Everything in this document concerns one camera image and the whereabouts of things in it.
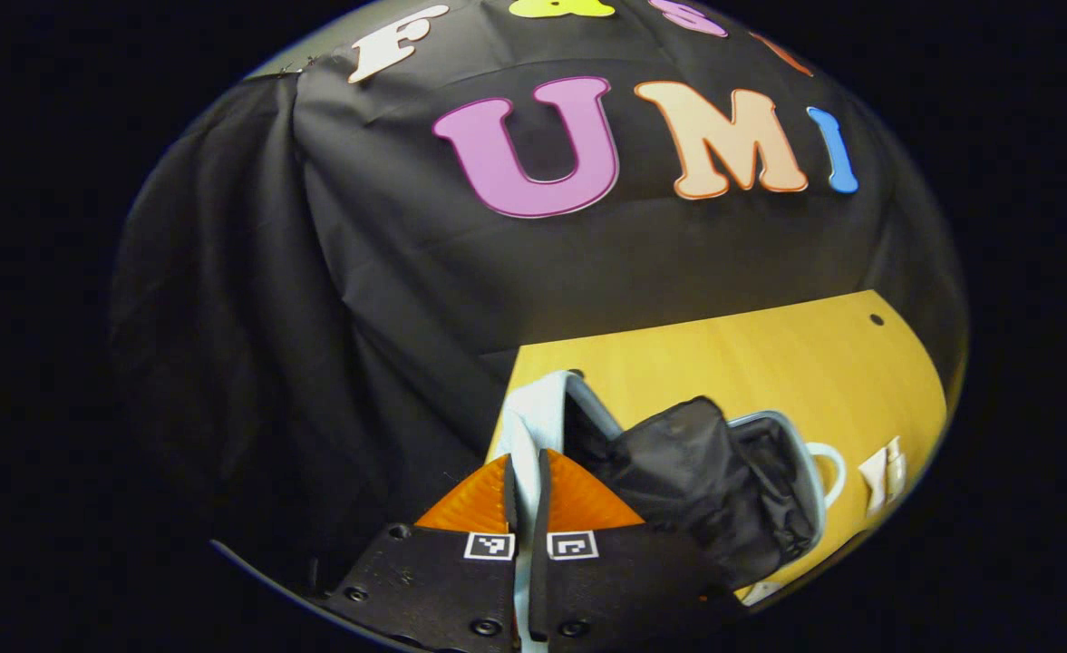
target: black fabric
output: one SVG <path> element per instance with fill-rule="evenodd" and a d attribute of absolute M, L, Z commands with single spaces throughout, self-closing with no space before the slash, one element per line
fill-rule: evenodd
<path fill-rule="evenodd" d="M 967 325 L 951 243 L 863 105 L 702 5 L 731 38 L 648 3 L 546 21 L 508 4 L 449 3 L 414 54 L 352 85 L 363 21 L 428 4 L 362 9 L 304 74 L 226 92 L 130 211 L 112 290 L 129 424 L 238 550 L 343 568 L 384 522 L 419 517 L 479 466 L 524 344 L 876 288 L 957 387 Z M 508 98 L 526 173 L 561 178 L 570 141 L 532 92 L 576 76 L 611 83 L 615 189 L 573 214 L 496 214 L 434 121 Z M 724 111 L 736 87 L 768 95 L 811 186 L 678 197 L 666 121 L 633 91 L 653 80 Z M 857 193 L 829 189 L 808 106 L 843 125 Z"/>
<path fill-rule="evenodd" d="M 696 397 L 612 442 L 580 429 L 566 445 L 648 523 L 691 533 L 739 590 L 806 554 L 823 527 L 791 437 L 770 418 L 732 429 Z"/>

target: screw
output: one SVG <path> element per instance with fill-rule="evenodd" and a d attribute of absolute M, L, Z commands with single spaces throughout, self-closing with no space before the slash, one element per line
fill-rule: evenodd
<path fill-rule="evenodd" d="M 472 624 L 473 632 L 481 637 L 492 637 L 500 632 L 500 624 L 493 620 L 476 620 Z"/>
<path fill-rule="evenodd" d="M 582 637 L 590 632 L 590 625 L 584 621 L 566 621 L 558 628 L 558 632 L 566 637 Z"/>

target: yellow letter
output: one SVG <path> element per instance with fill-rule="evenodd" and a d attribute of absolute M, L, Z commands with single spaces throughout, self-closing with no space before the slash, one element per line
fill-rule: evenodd
<path fill-rule="evenodd" d="M 762 93 L 740 87 L 732 93 L 732 120 L 694 87 L 676 81 L 649 81 L 634 87 L 638 98 L 654 102 L 670 127 L 683 175 L 674 191 L 687 200 L 717 197 L 731 187 L 714 169 L 717 154 L 742 190 L 754 184 L 754 160 L 762 157 L 758 178 L 768 191 L 807 189 L 807 175 L 795 162 L 791 143 L 775 115 L 775 102 Z"/>
<path fill-rule="evenodd" d="M 416 51 L 416 48 L 411 45 L 401 48 L 400 42 L 405 38 L 420 41 L 429 33 L 429 21 L 425 18 L 434 18 L 446 13 L 449 13 L 449 7 L 445 4 L 435 4 L 433 7 L 423 9 L 412 16 L 394 21 L 391 26 L 380 28 L 353 43 L 352 48 L 360 49 L 360 59 L 355 71 L 347 78 L 348 83 L 360 82 L 385 67 L 403 62 L 409 54 Z"/>
<path fill-rule="evenodd" d="M 576 14 L 578 16 L 612 16 L 612 7 L 600 0 L 516 0 L 509 5 L 509 13 L 522 18 L 551 18 Z"/>

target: black bag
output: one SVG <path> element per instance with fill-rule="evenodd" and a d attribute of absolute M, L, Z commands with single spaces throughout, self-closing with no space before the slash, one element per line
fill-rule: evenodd
<path fill-rule="evenodd" d="M 691 533 L 732 590 L 797 560 L 823 536 L 823 483 L 782 414 L 728 425 L 700 396 L 615 439 L 571 396 L 563 417 L 564 453 L 648 523 Z"/>

